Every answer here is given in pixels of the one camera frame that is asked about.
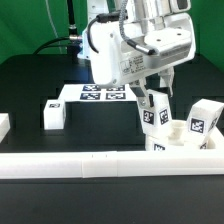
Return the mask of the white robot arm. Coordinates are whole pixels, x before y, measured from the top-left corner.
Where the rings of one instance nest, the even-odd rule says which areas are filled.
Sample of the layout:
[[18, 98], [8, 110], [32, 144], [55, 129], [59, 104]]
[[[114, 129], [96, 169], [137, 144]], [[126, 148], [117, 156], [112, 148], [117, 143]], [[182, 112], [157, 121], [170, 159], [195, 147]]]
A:
[[87, 0], [88, 26], [81, 57], [93, 81], [111, 88], [127, 84], [142, 108], [154, 105], [145, 78], [159, 74], [171, 88], [174, 67], [195, 55], [190, 0]]

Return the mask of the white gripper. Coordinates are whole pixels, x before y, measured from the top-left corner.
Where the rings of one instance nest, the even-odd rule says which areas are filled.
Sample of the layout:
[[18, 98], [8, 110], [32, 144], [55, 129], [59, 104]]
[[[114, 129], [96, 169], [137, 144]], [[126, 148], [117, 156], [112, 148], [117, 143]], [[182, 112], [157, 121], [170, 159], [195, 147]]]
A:
[[125, 34], [150, 55], [129, 46], [121, 37], [119, 22], [98, 23], [90, 28], [90, 37], [96, 51], [90, 50], [93, 80], [104, 87], [129, 84], [139, 106], [154, 106], [153, 95], [141, 79], [158, 73], [161, 88], [167, 88], [173, 96], [174, 67], [191, 60], [195, 54], [194, 29], [187, 13], [166, 16], [164, 27], [142, 33], [139, 23], [125, 23]]

